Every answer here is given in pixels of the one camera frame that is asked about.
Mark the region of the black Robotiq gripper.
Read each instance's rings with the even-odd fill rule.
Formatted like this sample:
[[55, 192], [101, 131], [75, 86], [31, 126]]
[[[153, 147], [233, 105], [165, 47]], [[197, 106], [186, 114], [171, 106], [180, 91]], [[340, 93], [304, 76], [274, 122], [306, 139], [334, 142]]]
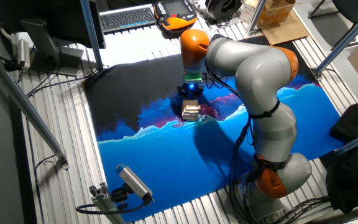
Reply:
[[204, 88], [196, 83], [184, 83], [177, 87], [177, 92], [180, 97], [186, 99], [187, 96], [195, 96], [199, 98], [203, 94]]

